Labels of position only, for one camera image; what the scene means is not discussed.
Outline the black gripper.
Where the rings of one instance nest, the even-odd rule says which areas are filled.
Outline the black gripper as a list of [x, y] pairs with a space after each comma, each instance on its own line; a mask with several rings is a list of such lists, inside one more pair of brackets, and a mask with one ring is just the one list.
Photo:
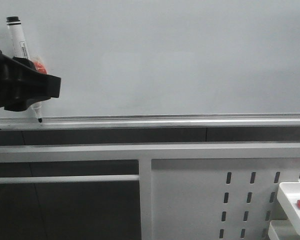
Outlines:
[[32, 104], [60, 96], [61, 78], [40, 73], [32, 61], [0, 50], [0, 108], [22, 112]]

